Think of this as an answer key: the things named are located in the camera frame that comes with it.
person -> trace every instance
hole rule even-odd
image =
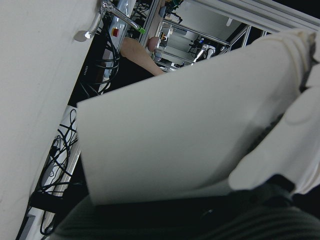
[[[125,37],[120,47],[117,74],[105,93],[164,73],[136,39]]]
[[[100,35],[93,39],[88,55],[84,61],[77,82],[72,91],[68,105],[77,107],[77,103],[97,95],[99,85],[105,81],[105,62],[101,62],[101,67],[96,67],[94,59],[101,55],[101,47],[106,39]],[[110,85],[103,93],[125,87],[130,84],[146,80],[165,72],[156,65],[146,49],[134,38],[125,37],[119,51],[118,69],[110,81]]]

white panel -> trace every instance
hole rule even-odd
[[[15,239],[91,41],[95,0],[4,0],[0,9],[0,239]]]
[[[299,96],[312,36],[271,34],[80,102],[78,137],[93,203],[225,194],[222,182],[255,137]]]

cable bundle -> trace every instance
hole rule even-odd
[[[98,31],[96,32],[92,45],[95,47],[92,54],[87,56],[86,61],[89,63],[86,65],[90,67],[96,68],[93,70],[93,75],[97,76],[97,72],[100,70],[103,70],[103,73],[105,70],[109,70],[109,77],[107,80],[102,80],[104,77],[101,77],[101,80],[98,79],[98,81],[92,81],[88,80],[88,78],[83,77],[80,79],[79,84],[81,85],[82,90],[84,91],[87,98],[98,96],[103,93],[105,93],[106,89],[110,87],[111,81],[115,78],[115,76],[118,73],[119,69],[119,59],[120,55],[117,51],[117,48],[112,42],[112,38],[109,32],[110,23],[111,23],[111,16],[106,13],[102,19],[103,27],[100,27]],[[112,57],[109,59],[103,59],[103,53],[101,52],[96,53],[96,48],[102,47],[104,50],[108,50],[112,53]]]

black cable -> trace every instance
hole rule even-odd
[[[27,207],[26,207],[26,210],[25,210],[25,213],[24,213],[24,217],[23,219],[25,220],[28,213],[30,212],[31,208],[33,206],[31,206],[31,200],[32,198],[34,197],[35,193],[42,193],[42,194],[46,194],[46,195],[53,195],[54,193],[63,193],[64,191],[57,191],[55,190],[55,188],[57,186],[61,186],[61,185],[72,185],[72,186],[82,186],[83,183],[82,182],[58,182],[62,179],[62,177],[64,176],[64,174],[67,174],[67,165],[68,165],[68,161],[69,161],[69,157],[66,157],[61,163],[58,162],[58,157],[64,152],[64,151],[67,151],[68,149],[70,150],[70,147],[77,142],[77,138],[74,139],[74,136],[76,135],[76,129],[73,128],[73,124],[75,123],[76,121],[76,118],[74,117],[74,119],[72,119],[72,113],[73,112],[77,112],[75,109],[72,109],[70,111],[70,114],[69,114],[69,121],[70,121],[70,126],[65,126],[62,124],[62,127],[66,128],[67,131],[65,134],[62,133],[61,130],[58,129],[58,132],[61,134],[61,135],[58,135],[56,136],[53,141],[52,141],[52,144],[51,144],[51,149],[49,151],[49,154],[48,154],[48,161],[45,163],[43,169],[42,169],[42,172],[40,174],[40,177],[39,177],[39,180],[38,180],[38,183],[37,183],[37,187],[36,189],[32,192],[32,194],[30,195],[29,199],[28,199],[28,203],[27,203]],[[70,137],[70,140],[67,140],[66,139],[66,136],[68,135],[68,133],[71,132],[71,137]],[[53,174],[54,178],[52,179],[52,181],[54,182],[51,182],[50,184],[45,184],[45,185],[42,185],[42,182],[43,182],[43,178],[44,178],[44,174],[46,173],[46,171],[48,170],[48,168],[52,165],[52,164],[56,164],[53,166],[53,168],[55,167],[59,167],[60,169],[62,169],[62,172],[59,174],[59,177],[57,179],[55,175],[58,174],[58,171],[56,171],[55,174]],[[63,196],[54,196],[56,198],[60,198],[62,199]],[[45,221],[45,216],[46,216],[46,212],[47,211],[44,211],[43,215],[42,215],[42,219],[41,219],[41,225],[40,225],[40,233],[42,235],[44,235],[41,240],[44,240],[47,238],[47,236],[49,236],[54,228],[52,227],[53,224],[54,224],[54,220],[55,220],[55,216],[53,217],[52,221],[50,222],[50,224],[44,229],[43,231],[43,224],[44,224],[44,221]],[[22,232],[23,228],[21,226],[21,229],[19,230],[19,233],[17,235],[17,239],[20,237],[20,234]]]

white wall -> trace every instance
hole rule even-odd
[[[224,41],[241,24],[241,22],[233,20],[231,25],[227,26],[228,17],[193,1],[184,1],[175,12],[182,18],[181,25]]]

